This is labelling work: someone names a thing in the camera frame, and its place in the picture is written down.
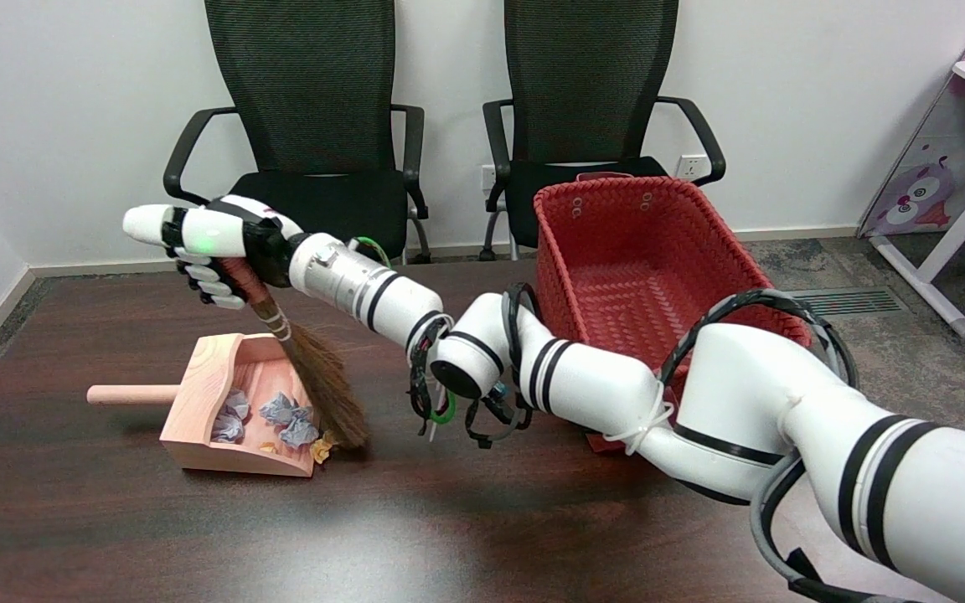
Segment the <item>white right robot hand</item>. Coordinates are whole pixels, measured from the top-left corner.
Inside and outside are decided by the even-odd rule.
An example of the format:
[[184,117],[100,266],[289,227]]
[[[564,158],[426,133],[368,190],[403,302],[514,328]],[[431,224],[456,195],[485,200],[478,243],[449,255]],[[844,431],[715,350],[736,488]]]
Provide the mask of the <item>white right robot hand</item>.
[[245,260],[264,285],[286,289],[295,245],[307,237],[287,216],[231,194],[195,209],[137,206],[124,214],[122,230],[139,243],[164,248],[204,304],[233,310],[244,308],[248,297],[229,272],[230,259]]

